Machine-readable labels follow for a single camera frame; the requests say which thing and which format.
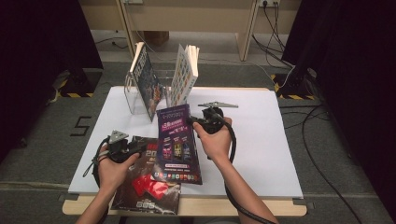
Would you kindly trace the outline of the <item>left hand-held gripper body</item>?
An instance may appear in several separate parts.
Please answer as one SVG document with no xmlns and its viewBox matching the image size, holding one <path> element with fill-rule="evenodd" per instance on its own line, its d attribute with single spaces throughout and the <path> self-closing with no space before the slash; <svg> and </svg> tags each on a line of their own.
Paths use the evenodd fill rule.
<svg viewBox="0 0 396 224">
<path fill-rule="evenodd" d="M 113 130 L 107 142 L 109 158 L 116 163 L 123 163 L 137 147 L 130 147 L 128 141 L 129 135 L 121 131 Z"/>
</svg>

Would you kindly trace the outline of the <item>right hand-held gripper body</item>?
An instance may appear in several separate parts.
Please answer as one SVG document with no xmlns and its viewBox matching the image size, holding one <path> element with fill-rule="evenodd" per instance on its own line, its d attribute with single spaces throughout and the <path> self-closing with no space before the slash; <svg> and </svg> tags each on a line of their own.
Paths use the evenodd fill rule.
<svg viewBox="0 0 396 224">
<path fill-rule="evenodd" d="M 237 108 L 238 105 L 227 104 L 223 102 L 210 102 L 201 104 L 204 107 L 202 110 L 204 117 L 198 119 L 197 122 L 200 123 L 207 133 L 216 133 L 223 126 L 224 114 L 221 110 L 223 107 Z"/>
</svg>

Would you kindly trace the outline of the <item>magazine with purple back cover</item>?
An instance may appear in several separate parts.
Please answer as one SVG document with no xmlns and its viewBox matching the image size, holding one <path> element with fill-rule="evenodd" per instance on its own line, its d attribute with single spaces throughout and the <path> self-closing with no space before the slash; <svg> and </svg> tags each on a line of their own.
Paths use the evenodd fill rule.
<svg viewBox="0 0 396 224">
<path fill-rule="evenodd" d="M 158 148 L 152 177 L 162 182 L 202 185 L 202 175 L 189 105 L 157 111 Z"/>
</svg>

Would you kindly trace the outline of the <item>clear acrylic book rack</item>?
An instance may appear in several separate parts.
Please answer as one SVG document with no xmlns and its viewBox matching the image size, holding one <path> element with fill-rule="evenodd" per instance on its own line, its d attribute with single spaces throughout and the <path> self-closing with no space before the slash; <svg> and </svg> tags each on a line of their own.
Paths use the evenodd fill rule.
<svg viewBox="0 0 396 224">
<path fill-rule="evenodd" d="M 157 77 L 163 85 L 163 98 L 157 105 L 157 110 L 170 106 L 171 83 L 175 70 L 155 70 Z M 148 114 L 142 104 L 142 99 L 132 81 L 124 81 L 124 95 L 132 114 Z"/>
</svg>

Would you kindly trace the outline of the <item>white book with picture grid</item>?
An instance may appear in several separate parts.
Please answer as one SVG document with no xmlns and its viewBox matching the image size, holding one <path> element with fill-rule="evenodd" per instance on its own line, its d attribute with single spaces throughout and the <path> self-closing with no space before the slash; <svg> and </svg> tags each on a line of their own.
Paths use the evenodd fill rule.
<svg viewBox="0 0 396 224">
<path fill-rule="evenodd" d="M 184 105 L 194 86 L 198 73 L 199 48 L 187 45 L 178 47 L 174 77 L 171 83 L 170 106 Z"/>
</svg>

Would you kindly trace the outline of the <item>black and red magazine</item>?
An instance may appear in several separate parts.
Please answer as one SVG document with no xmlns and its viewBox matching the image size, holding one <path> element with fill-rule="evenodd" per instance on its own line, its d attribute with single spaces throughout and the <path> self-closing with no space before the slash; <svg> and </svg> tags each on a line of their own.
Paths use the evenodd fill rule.
<svg viewBox="0 0 396 224">
<path fill-rule="evenodd" d="M 118 187 L 111 208 L 162 215 L 178 212 L 181 185 L 161 182 L 152 177 L 156 161 L 157 139 L 144 137 L 147 150 L 129 169 L 124 182 Z"/>
</svg>

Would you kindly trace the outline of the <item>dark illustrated magazine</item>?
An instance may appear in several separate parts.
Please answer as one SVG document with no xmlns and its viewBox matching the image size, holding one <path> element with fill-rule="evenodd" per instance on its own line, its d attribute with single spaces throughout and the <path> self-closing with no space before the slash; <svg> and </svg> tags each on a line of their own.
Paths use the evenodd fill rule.
<svg viewBox="0 0 396 224">
<path fill-rule="evenodd" d="M 153 120 L 157 105 L 163 98 L 163 85 L 152 66 L 146 44 L 138 42 L 135 46 L 134 59 L 126 81 L 134 83 L 149 119 Z"/>
</svg>

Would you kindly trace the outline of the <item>person's right hand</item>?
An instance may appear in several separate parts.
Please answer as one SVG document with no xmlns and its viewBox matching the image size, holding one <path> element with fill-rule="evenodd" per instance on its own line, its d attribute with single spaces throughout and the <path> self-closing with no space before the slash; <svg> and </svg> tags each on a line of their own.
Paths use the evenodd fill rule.
<svg viewBox="0 0 396 224">
<path fill-rule="evenodd" d="M 205 154 L 215 164 L 229 162 L 229 150 L 232 138 L 225 125 L 223 125 L 218 132 L 213 134 L 207 133 L 198 122 L 194 122 L 192 127 L 201 139 Z"/>
</svg>

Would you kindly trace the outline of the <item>person's left hand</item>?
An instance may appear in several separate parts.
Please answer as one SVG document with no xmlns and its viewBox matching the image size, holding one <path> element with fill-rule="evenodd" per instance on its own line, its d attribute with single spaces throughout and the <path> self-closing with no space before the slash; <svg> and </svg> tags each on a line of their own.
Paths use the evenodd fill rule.
<svg viewBox="0 0 396 224">
<path fill-rule="evenodd" d="M 128 170 L 139 159 L 140 154 L 135 153 L 122 163 L 112 161 L 108 156 L 102 156 L 98 163 L 100 179 L 99 194 L 112 195 L 123 183 Z"/>
</svg>

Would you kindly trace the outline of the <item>white table cover sheet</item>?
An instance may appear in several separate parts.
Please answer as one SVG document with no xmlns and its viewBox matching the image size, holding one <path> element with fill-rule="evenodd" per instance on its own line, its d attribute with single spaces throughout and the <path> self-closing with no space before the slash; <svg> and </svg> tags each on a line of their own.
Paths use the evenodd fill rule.
<svg viewBox="0 0 396 224">
<path fill-rule="evenodd" d="M 202 104 L 220 102 L 223 114 L 233 120 L 236 152 L 233 166 L 263 198 L 303 196 L 280 115 L 276 94 L 258 88 L 195 87 L 188 98 L 191 114 L 202 115 Z M 68 191 L 94 194 L 98 187 L 87 170 L 99 144 L 112 131 L 129 136 L 156 137 L 158 124 L 145 112 L 130 112 L 124 88 L 110 89 Z"/>
</svg>

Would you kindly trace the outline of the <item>black stand base striped tape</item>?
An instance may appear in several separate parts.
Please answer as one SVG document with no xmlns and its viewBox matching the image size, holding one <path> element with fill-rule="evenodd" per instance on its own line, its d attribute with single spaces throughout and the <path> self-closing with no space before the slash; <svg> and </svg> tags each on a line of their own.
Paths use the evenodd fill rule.
<svg viewBox="0 0 396 224">
<path fill-rule="evenodd" d="M 310 82 L 305 76 L 295 77 L 291 69 L 287 74 L 273 74 L 276 96 L 280 99 L 314 100 L 314 93 Z"/>
<path fill-rule="evenodd" d="M 93 97 L 96 86 L 103 72 L 96 69 L 80 69 L 67 75 L 58 89 L 60 97 Z"/>
</svg>

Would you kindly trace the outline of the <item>wooden table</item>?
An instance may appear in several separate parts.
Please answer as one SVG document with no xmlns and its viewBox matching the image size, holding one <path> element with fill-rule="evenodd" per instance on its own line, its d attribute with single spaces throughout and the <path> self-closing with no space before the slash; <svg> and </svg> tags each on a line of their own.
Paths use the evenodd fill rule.
<svg viewBox="0 0 396 224">
<path fill-rule="evenodd" d="M 221 175 L 212 161 L 206 158 L 201 145 L 197 146 L 203 184 L 184 184 L 181 186 L 178 214 L 181 217 L 228 217 L 237 214 L 225 195 Z M 81 214 L 92 201 L 94 194 L 78 194 L 76 201 L 66 200 L 63 212 L 67 215 Z M 263 201 L 277 217 L 302 217 L 307 213 L 304 205 L 294 205 L 293 199 L 301 198 L 263 198 Z"/>
</svg>

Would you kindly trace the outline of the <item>pale cloth strip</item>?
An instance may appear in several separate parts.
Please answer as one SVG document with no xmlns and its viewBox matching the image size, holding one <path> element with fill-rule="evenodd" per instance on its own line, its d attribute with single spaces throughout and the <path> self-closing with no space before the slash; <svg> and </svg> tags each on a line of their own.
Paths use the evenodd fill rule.
<svg viewBox="0 0 396 224">
<path fill-rule="evenodd" d="M 55 81 L 52 84 L 51 93 L 48 101 L 46 102 L 46 105 L 53 104 L 58 100 L 59 89 L 61 88 L 63 83 L 67 80 L 69 75 L 70 73 L 67 70 L 65 70 L 59 76 L 56 77 Z"/>
</svg>

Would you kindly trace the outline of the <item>beige desk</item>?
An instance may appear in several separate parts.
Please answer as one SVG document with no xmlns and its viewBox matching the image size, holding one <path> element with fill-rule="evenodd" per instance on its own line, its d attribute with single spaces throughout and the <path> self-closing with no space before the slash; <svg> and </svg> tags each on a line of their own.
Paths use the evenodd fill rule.
<svg viewBox="0 0 396 224">
<path fill-rule="evenodd" d="M 131 54 L 141 31 L 232 33 L 239 59 L 248 58 L 251 36 L 287 35 L 302 0 L 280 0 L 261 9 L 259 0 L 78 0 L 92 30 L 122 30 Z"/>
</svg>

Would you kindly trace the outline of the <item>black curtain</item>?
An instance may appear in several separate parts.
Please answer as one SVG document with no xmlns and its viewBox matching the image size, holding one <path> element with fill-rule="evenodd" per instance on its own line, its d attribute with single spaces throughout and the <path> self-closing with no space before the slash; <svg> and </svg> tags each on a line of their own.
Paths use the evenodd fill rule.
<svg viewBox="0 0 396 224">
<path fill-rule="evenodd" d="M 101 66 L 78 0 L 0 0 L 0 163 L 27 133 L 57 76 Z"/>
<path fill-rule="evenodd" d="M 301 0 L 283 58 L 317 83 L 396 224 L 396 0 Z"/>
</svg>

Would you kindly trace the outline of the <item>grey table bracket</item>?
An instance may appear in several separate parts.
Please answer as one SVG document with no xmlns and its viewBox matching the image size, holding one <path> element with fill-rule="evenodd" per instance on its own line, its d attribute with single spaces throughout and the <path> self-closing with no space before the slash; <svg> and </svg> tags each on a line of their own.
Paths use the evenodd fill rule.
<svg viewBox="0 0 396 224">
<path fill-rule="evenodd" d="M 307 209 L 314 209 L 315 204 L 307 201 L 306 199 L 293 199 L 294 205 L 304 205 Z"/>
<path fill-rule="evenodd" d="M 76 201 L 78 199 L 78 194 L 61 193 L 58 197 L 58 201 L 64 203 L 66 200 Z"/>
</svg>

